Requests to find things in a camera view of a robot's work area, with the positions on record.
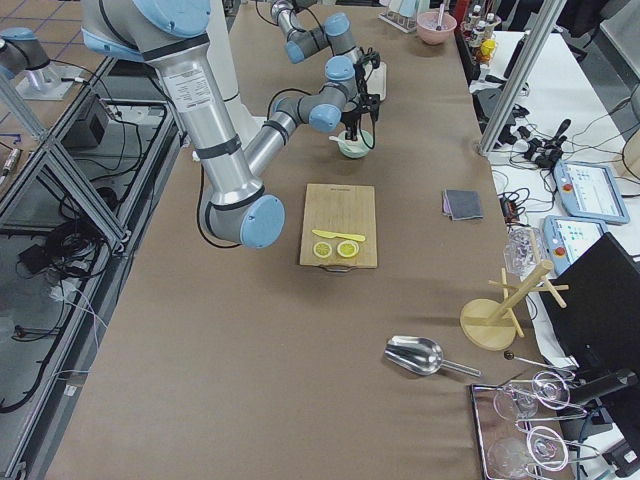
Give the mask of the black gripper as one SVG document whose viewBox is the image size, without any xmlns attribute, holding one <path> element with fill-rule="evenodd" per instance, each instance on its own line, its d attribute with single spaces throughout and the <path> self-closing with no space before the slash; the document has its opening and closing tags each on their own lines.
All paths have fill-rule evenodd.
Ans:
<svg viewBox="0 0 640 480">
<path fill-rule="evenodd" d="M 379 118 L 380 104 L 379 94 L 359 93 L 348 100 L 344 106 L 345 139 L 358 139 L 357 124 L 363 115 L 369 114 L 371 123 L 375 124 Z"/>
</svg>

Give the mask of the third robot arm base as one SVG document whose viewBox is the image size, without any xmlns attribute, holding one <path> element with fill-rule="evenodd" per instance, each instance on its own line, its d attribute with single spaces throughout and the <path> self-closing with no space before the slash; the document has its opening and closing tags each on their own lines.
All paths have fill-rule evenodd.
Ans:
<svg viewBox="0 0 640 480">
<path fill-rule="evenodd" d="M 1 31 L 1 76 L 11 81 L 19 74 L 25 78 L 16 87 L 25 100 L 62 101 L 71 83 L 62 80 L 67 67 L 57 68 L 35 33 L 26 27 Z"/>
</svg>

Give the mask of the second grey blue robot arm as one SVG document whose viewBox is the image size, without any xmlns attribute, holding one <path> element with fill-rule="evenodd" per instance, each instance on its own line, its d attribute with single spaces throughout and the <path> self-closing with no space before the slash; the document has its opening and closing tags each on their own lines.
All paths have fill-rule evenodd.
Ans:
<svg viewBox="0 0 640 480">
<path fill-rule="evenodd" d="M 351 31 L 351 22 L 338 12 L 313 29 L 305 29 L 297 13 L 306 8 L 301 1 L 274 1 L 270 8 L 273 22 L 285 37 L 285 52 L 292 64 L 299 64 L 329 48 L 333 56 L 343 55 L 356 64 L 363 56 Z"/>
</svg>

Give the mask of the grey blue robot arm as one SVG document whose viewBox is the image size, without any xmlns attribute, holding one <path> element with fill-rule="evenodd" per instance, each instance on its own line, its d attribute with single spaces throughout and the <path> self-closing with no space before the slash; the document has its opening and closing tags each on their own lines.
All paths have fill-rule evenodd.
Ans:
<svg viewBox="0 0 640 480">
<path fill-rule="evenodd" d="M 343 12 L 323 26 L 304 29 L 300 5 L 275 1 L 270 15 L 285 34 L 285 50 L 300 63 L 326 47 L 326 81 L 319 92 L 284 98 L 248 144 L 233 120 L 234 103 L 219 85 L 235 77 L 227 23 L 214 1 L 84 1 L 82 34 L 90 50 L 145 63 L 155 69 L 190 137 L 210 186 L 198 218 L 214 237 L 249 248 L 273 244 L 285 222 L 284 205 L 266 193 L 260 177 L 296 128 L 308 124 L 322 133 L 345 125 L 353 137 L 364 113 L 377 114 L 380 98 L 367 90 L 365 66 L 377 68 L 377 52 L 356 43 Z"/>
</svg>

